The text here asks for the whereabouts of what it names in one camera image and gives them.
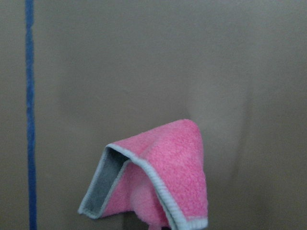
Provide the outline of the pink grey microfiber cloth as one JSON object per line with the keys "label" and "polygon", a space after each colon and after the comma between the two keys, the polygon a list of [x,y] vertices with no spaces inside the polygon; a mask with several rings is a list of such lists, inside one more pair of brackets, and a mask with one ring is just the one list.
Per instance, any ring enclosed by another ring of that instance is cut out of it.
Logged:
{"label": "pink grey microfiber cloth", "polygon": [[188,119],[110,143],[78,212],[99,219],[132,211],[151,230],[204,229],[203,162],[201,132]]}

